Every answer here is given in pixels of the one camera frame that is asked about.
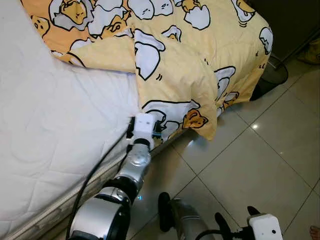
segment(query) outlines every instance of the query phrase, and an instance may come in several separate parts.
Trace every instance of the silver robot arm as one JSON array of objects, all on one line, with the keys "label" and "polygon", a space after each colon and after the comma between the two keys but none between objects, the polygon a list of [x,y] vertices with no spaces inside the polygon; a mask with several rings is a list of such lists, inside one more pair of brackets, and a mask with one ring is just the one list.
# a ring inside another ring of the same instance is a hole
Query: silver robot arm
[{"label": "silver robot arm", "polygon": [[154,127],[151,114],[139,113],[134,118],[132,149],[116,176],[79,208],[71,225],[70,240],[126,239],[130,209],[151,161]]}]

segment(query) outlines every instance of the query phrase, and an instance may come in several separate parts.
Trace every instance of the mattress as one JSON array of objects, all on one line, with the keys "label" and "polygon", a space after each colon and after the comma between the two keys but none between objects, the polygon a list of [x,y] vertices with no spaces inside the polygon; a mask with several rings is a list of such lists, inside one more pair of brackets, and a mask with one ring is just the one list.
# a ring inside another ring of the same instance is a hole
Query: mattress
[{"label": "mattress", "polygon": [[[68,212],[81,181],[139,111],[138,92],[134,74],[55,59],[20,2],[2,4],[0,239],[33,239]],[[92,186],[112,176],[126,145]]]}]

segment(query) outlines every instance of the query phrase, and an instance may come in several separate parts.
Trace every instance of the floor tile grout line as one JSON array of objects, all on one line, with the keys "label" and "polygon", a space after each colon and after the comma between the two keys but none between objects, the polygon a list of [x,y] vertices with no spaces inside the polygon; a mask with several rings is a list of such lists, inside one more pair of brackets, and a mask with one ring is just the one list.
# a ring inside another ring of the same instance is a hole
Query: floor tile grout line
[{"label": "floor tile grout line", "polygon": [[248,126],[250,126],[250,124],[252,124],[252,123],[247,123],[247,121],[244,120],[244,119],[240,116],[240,114],[238,114],[238,112],[237,112],[235,109],[231,108],[231,110],[232,110],[233,112],[235,112],[235,114],[237,114],[237,116],[238,116],[242,121],[244,121],[245,124],[247,124]]},{"label": "floor tile grout line", "polygon": [[289,93],[292,94],[297,100],[299,100],[299,102],[301,102],[304,106],[306,106],[306,109],[312,114],[315,115],[316,118],[319,118],[318,114],[314,111],[311,110],[311,108],[309,108],[309,105],[304,103],[298,96],[295,95],[294,92],[290,91],[290,89],[288,89]]},{"label": "floor tile grout line", "polygon": [[258,132],[256,132],[252,127],[250,127],[254,133],[256,133],[259,138],[261,138],[311,189],[313,188],[310,184],[295,170]]},{"label": "floor tile grout line", "polygon": [[191,171],[195,174],[195,176],[197,176],[197,173],[194,171],[194,169],[189,165],[189,163],[184,159],[184,157],[176,150],[176,148],[174,147],[173,144],[171,144],[172,148],[174,149],[174,151],[180,156],[180,158],[183,159],[183,161],[185,162],[185,164],[191,169]]},{"label": "floor tile grout line", "polygon": [[305,205],[305,203],[307,202],[308,198],[311,196],[313,192],[313,189],[311,189],[310,193],[308,194],[308,196],[305,198],[305,200],[303,201],[302,205],[299,207],[299,209],[296,211],[295,215],[293,216],[292,220],[290,221],[290,223],[288,224],[288,226],[286,227],[286,229],[283,231],[282,235],[285,235],[285,233],[288,231],[289,227],[292,225],[292,223],[294,222],[295,218],[297,217],[297,215],[299,214],[299,212],[301,211],[301,209],[303,208],[303,206]]},{"label": "floor tile grout line", "polygon": [[142,232],[142,230],[158,215],[158,213],[156,213],[155,215],[153,215],[151,217],[151,219],[146,222],[131,238],[130,240],[134,239],[140,232]]},{"label": "floor tile grout line", "polygon": [[200,182],[205,186],[205,188],[209,191],[209,193],[214,197],[214,199],[221,205],[221,207],[229,214],[232,220],[240,228],[239,223],[234,219],[234,216],[232,216],[232,214],[226,209],[226,207],[222,204],[222,202],[219,201],[219,199],[214,195],[214,193],[208,188],[208,186],[202,181],[202,179],[199,176],[196,176],[196,177],[200,180]]},{"label": "floor tile grout line", "polygon": [[316,188],[316,186],[317,186],[319,183],[320,183],[320,178],[319,178],[319,180],[316,182],[316,184],[314,185],[313,191],[314,191],[317,195],[319,195],[319,197],[320,197],[320,192],[317,193],[317,192],[315,191],[315,188]]},{"label": "floor tile grout line", "polygon": [[183,190],[185,190],[185,188],[186,188],[193,180],[195,180],[196,177],[197,177],[197,176],[195,175],[172,199],[176,198]]},{"label": "floor tile grout line", "polygon": [[247,127],[240,132],[227,146],[225,146],[224,149],[222,149],[207,165],[205,165],[204,168],[201,169],[201,171],[199,171],[199,173],[197,174],[197,176],[199,176],[215,159],[217,159],[217,157],[219,157],[235,140],[237,140],[248,128],[250,128],[250,126],[245,123],[247,125]]},{"label": "floor tile grout line", "polygon": [[312,67],[313,67],[313,66],[310,65],[309,68],[308,68],[307,70],[303,71],[303,73],[301,73],[301,75],[298,76],[297,79],[296,79],[291,85],[289,85],[288,87],[284,86],[283,84],[282,84],[282,85],[288,90],[288,89],[291,88],[300,78],[302,78],[306,73],[308,73],[309,70],[310,70]]},{"label": "floor tile grout line", "polygon": [[308,70],[306,70],[304,73],[302,73],[290,86],[288,87],[285,87],[283,84],[281,84],[281,86],[284,88],[284,92],[282,94],[280,94],[279,97],[277,97],[258,117],[256,117],[253,121],[251,121],[251,123],[248,123],[246,122],[241,116],[240,114],[238,114],[238,112],[236,110],[235,113],[243,120],[245,121],[246,124],[248,124],[249,126],[252,125],[258,118],[260,118],[271,106],[273,106],[287,91],[289,91],[289,89],[296,83],[298,82],[299,79],[301,79],[305,74],[308,73]]},{"label": "floor tile grout line", "polygon": [[277,97],[259,116],[257,116],[251,123],[247,123],[249,126],[251,126],[258,118],[260,118],[269,108],[271,108],[286,92],[288,89],[285,88],[284,92],[280,94],[279,97]]}]

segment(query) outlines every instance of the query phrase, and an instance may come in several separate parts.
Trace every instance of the cartoon print blanket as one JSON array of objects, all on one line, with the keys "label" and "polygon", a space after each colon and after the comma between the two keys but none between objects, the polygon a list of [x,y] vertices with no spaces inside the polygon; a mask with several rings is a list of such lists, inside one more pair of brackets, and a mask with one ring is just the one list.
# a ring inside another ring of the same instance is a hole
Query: cartoon print blanket
[{"label": "cartoon print blanket", "polygon": [[162,141],[248,101],[271,52],[268,23],[244,0],[21,0],[53,56],[136,73],[141,109]]}]

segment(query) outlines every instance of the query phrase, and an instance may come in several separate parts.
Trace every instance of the tile floor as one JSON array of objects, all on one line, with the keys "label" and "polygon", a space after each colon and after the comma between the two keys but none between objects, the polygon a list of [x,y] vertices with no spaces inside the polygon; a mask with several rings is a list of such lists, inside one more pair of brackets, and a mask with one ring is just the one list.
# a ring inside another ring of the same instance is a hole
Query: tile floor
[{"label": "tile floor", "polygon": [[287,67],[285,84],[224,112],[213,141],[187,131],[152,160],[128,240],[177,239],[158,227],[163,191],[193,205],[210,228],[216,212],[232,230],[245,226],[252,205],[278,217],[285,240],[311,239],[310,225],[320,226],[320,68]]}]

